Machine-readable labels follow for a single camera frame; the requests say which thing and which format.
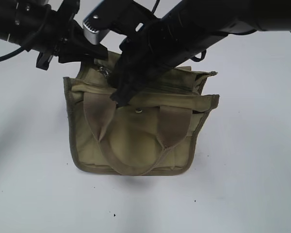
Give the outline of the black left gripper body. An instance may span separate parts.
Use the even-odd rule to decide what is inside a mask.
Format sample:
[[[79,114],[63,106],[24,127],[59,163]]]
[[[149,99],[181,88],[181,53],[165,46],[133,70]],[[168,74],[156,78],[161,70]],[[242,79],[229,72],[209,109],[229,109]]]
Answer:
[[[70,63],[84,56],[82,28],[74,19],[79,9],[79,4],[61,4],[57,11],[47,11],[46,23],[36,43],[40,46],[37,68],[48,70],[53,57],[58,57],[59,63]]]

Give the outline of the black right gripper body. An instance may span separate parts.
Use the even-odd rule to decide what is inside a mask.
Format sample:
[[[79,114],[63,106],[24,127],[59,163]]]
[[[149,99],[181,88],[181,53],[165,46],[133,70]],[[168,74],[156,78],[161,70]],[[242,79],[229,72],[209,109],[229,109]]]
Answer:
[[[156,21],[143,27],[137,38],[122,43],[111,86],[118,90],[141,90],[187,60],[202,61],[207,49],[227,35],[199,27],[192,21]]]

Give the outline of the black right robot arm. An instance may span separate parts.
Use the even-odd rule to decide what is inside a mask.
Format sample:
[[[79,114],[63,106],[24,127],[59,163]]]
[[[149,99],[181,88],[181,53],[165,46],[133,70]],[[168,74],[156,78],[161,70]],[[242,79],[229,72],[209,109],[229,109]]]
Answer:
[[[162,74],[226,38],[257,31],[291,31],[291,0],[183,0],[163,18],[122,43],[109,84],[126,105]]]

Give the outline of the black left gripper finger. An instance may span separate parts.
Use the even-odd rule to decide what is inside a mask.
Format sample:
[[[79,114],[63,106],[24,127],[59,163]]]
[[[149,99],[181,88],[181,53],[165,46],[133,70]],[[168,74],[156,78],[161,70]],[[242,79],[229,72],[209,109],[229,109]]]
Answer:
[[[58,62],[92,62],[95,59],[107,60],[108,50],[103,45],[93,45],[84,37],[64,38],[59,47]]]

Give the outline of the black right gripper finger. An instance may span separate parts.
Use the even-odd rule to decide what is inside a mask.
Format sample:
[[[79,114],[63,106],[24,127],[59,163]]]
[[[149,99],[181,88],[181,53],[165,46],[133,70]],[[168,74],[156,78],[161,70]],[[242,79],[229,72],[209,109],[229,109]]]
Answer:
[[[115,101],[118,107],[126,106],[129,101],[138,93],[138,89],[130,83],[124,83],[111,94],[111,100]]]

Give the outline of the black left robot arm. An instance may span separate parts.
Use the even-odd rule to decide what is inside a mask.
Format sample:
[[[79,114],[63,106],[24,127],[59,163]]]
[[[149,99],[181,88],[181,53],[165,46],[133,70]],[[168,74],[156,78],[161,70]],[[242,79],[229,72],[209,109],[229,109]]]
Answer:
[[[80,1],[64,0],[53,10],[46,0],[0,0],[0,39],[19,48],[0,57],[0,62],[24,51],[38,51],[36,67],[48,70],[53,57],[59,63],[106,60],[108,50],[93,45],[74,20]]]

